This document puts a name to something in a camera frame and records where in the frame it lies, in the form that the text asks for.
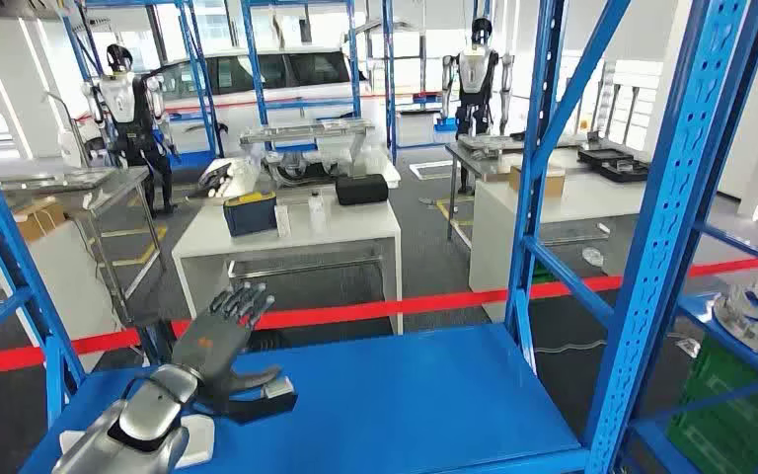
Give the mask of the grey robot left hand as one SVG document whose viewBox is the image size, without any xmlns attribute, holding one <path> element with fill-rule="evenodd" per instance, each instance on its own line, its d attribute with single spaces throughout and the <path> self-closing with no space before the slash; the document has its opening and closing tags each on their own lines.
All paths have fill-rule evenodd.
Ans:
<svg viewBox="0 0 758 474">
<path fill-rule="evenodd" d="M 172 364 L 190 370 L 198 379 L 195 400 L 219 415 L 234 415 L 239 400 L 233 395 L 262 389 L 281 373 L 278 366 L 240 374 L 233 363 L 242 353 L 257 323 L 274 302 L 266 284 L 244 282 L 218 292 L 175 343 Z"/>
</svg>

